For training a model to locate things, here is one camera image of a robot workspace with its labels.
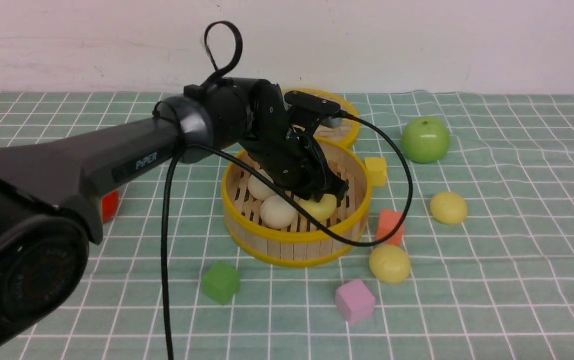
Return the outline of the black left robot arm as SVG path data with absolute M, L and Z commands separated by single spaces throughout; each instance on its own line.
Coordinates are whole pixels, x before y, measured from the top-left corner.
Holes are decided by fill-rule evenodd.
M 195 164 L 240 144 L 275 186 L 344 198 L 313 135 L 341 105 L 264 79 L 187 85 L 143 120 L 35 145 L 0 147 L 0 346 L 56 310 L 104 238 L 102 198 L 173 160 Z

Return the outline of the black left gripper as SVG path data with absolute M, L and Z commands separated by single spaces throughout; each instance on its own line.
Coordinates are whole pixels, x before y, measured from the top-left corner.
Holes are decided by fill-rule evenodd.
M 314 134 L 289 120 L 289 105 L 277 84 L 258 80 L 250 89 L 252 124 L 240 144 L 274 184 L 299 198 L 320 202 L 345 198 L 349 183 L 328 166 Z

